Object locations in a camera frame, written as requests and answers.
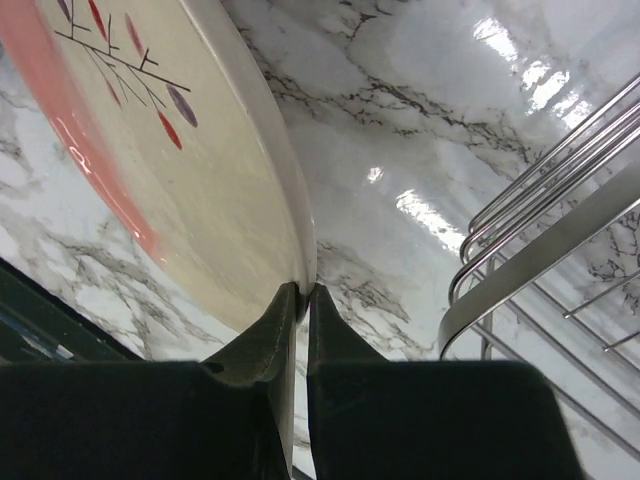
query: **leaf pattern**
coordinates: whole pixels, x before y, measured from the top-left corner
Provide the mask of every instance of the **leaf pattern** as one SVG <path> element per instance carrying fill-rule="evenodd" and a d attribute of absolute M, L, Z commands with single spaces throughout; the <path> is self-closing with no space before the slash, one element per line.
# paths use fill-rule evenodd
<path fill-rule="evenodd" d="M 193 113 L 193 109 L 189 106 L 189 103 L 187 103 L 187 100 L 176 87 L 169 83 L 167 83 L 167 91 L 180 114 L 192 127 L 196 128 L 198 126 L 198 119 L 196 118 L 196 114 Z"/>
<path fill-rule="evenodd" d="M 98 30 L 102 34 L 102 38 L 107 40 L 107 31 L 104 28 L 104 22 L 102 21 L 102 16 L 100 15 L 100 10 L 98 10 L 98 6 L 94 0 L 89 0 L 89 8 L 91 9 L 91 15 L 93 15 L 93 20 L 96 22 L 98 26 Z"/>
<path fill-rule="evenodd" d="M 71 13 L 69 12 L 69 7 L 67 7 L 67 2 L 65 0 L 58 0 L 58 5 L 62 13 L 64 13 L 64 16 L 67 17 L 67 21 L 71 22 Z"/>
<path fill-rule="evenodd" d="M 178 150 L 182 150 L 182 142 L 180 141 L 180 137 L 178 136 L 178 133 L 176 132 L 175 128 L 173 128 L 173 125 L 171 125 L 171 122 L 167 120 L 167 117 L 165 117 L 160 110 L 157 110 L 157 112 L 158 112 L 158 117 L 160 117 L 160 121 L 162 122 L 162 126 L 167 132 L 167 135 L 169 135 L 169 138 L 175 144 L 175 146 L 178 147 Z"/>
<path fill-rule="evenodd" d="M 129 16 L 128 13 L 124 14 L 124 23 L 127 26 L 127 32 L 129 32 L 129 37 L 131 37 L 131 41 L 133 42 L 133 45 L 136 47 L 136 50 L 138 51 L 138 55 L 140 55 L 141 57 L 144 57 L 144 47 L 142 46 L 142 42 L 140 41 L 140 35 L 138 35 L 138 30 L 136 30 L 136 27 L 133 24 L 133 21 L 131 20 L 131 17 Z"/>
<path fill-rule="evenodd" d="M 116 101 L 116 103 L 118 104 L 120 109 L 122 109 L 122 104 L 120 103 L 120 99 L 118 98 L 118 95 L 116 94 L 116 91 L 113 89 L 113 86 L 111 86 L 111 83 L 109 83 L 109 80 L 107 80 L 106 78 L 104 79 L 104 81 L 107 82 L 107 88 L 109 89 L 109 92 L 111 93 L 111 96 Z"/>

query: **kitchen counter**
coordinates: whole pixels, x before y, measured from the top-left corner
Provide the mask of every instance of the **kitchen counter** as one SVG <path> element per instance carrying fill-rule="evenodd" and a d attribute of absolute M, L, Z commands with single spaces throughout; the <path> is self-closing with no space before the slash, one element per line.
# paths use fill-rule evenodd
<path fill-rule="evenodd" d="M 640 69 L 632 0 L 223 3 L 298 152 L 319 280 L 390 359 L 437 357 L 471 217 Z M 637 227 L 589 246 L 578 300 L 637 269 Z M 0 255 L 147 359 L 203 359 L 235 337 L 149 260 L 93 192 L 1 46 Z M 620 302 L 634 310 L 640 293 L 626 290 Z M 311 471 L 306 333 L 303 324 L 294 457 Z M 535 349 L 517 322 L 509 335 Z M 478 349 L 469 336 L 453 353 Z M 607 412 L 624 430 L 624 415 Z M 593 477 L 637 478 L 635 461 L 567 418 Z M 640 435 L 630 435 L 637 448 Z"/>

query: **glossy surface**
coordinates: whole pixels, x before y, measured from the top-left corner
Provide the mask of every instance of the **glossy surface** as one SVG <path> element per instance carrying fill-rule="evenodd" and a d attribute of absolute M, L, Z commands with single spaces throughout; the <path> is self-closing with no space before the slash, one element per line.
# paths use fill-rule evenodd
<path fill-rule="evenodd" d="M 437 328 L 472 216 L 640 71 L 640 5 L 631 0 L 224 5 L 298 153 L 320 280 L 351 325 L 395 359 L 437 357 Z M 0 85 L 0 254 L 149 358 L 203 358 L 229 341 L 233 333 L 194 309 L 141 256 L 59 154 L 6 57 Z M 581 249 L 567 273 L 571 288 L 561 275 L 547 285 L 578 305 L 637 270 L 638 218 L 633 212 Z M 619 293 L 607 312 L 629 318 L 640 294 L 633 285 Z M 600 392 L 517 319 L 503 320 L 496 321 L 499 333 L 524 356 L 640 442 Z M 621 333 L 600 324 L 612 336 Z M 297 349 L 294 462 L 309 469 L 305 328 Z M 452 354 L 477 357 L 479 343 L 465 335 Z M 622 381 L 609 365 L 599 368 Z M 637 385 L 628 388 L 637 395 Z M 594 478 L 637 478 L 635 462 L 571 412 L 567 419 Z"/>
<path fill-rule="evenodd" d="M 126 225 L 151 257 L 242 331 L 282 283 L 297 281 L 309 293 L 315 280 L 300 167 L 222 7 L 148 5 L 66 0 L 39 1 L 36 9 L 5 1 L 3 30 L 56 130 L 97 169 L 82 162 L 83 172 L 90 179 L 111 173 L 110 183 L 92 182 L 101 196 L 131 198 L 111 205 L 120 218 L 148 222 L 153 230 L 142 233 Z"/>

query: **plate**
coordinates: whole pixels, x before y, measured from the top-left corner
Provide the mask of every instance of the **plate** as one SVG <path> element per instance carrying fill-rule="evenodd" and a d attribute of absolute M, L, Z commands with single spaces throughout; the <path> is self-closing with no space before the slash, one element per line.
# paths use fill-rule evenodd
<path fill-rule="evenodd" d="M 203 308 L 241 332 L 282 283 L 310 292 L 300 166 L 217 0 L 0 0 L 0 37 L 82 172 Z"/>

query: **stainless steel dish rack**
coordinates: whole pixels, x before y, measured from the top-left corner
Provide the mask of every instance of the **stainless steel dish rack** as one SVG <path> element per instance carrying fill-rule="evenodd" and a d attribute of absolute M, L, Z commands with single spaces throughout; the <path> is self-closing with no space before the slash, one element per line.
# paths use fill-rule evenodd
<path fill-rule="evenodd" d="M 585 246 L 610 238 L 611 229 L 640 205 L 640 158 L 631 151 L 620 155 L 640 135 L 639 87 L 640 74 L 471 221 L 460 249 L 463 267 L 449 288 L 451 308 L 439 329 L 442 357 L 469 330 L 480 336 L 475 339 L 480 357 L 498 355 L 538 366 L 566 407 L 638 465 L 640 440 L 598 415 L 583 392 L 593 389 L 606 397 L 613 402 L 610 410 L 624 415 L 629 431 L 640 432 L 640 321 L 626 314 L 611 318 L 618 308 L 611 305 L 620 303 L 621 292 L 640 277 L 640 269 L 613 275 L 598 284 L 606 288 L 588 295 L 576 285 L 580 275 L 571 272 L 586 263 Z M 584 278 L 593 277 L 587 271 Z M 509 322 L 526 330 L 526 342 L 513 326 L 505 327 Z M 539 347 L 531 347 L 532 338 Z M 572 378 L 583 386 L 582 393 L 554 379 L 551 371 L 560 361 L 550 369 L 546 357 L 552 354 L 538 350 L 553 352 L 565 362 L 562 368 L 578 374 Z"/>

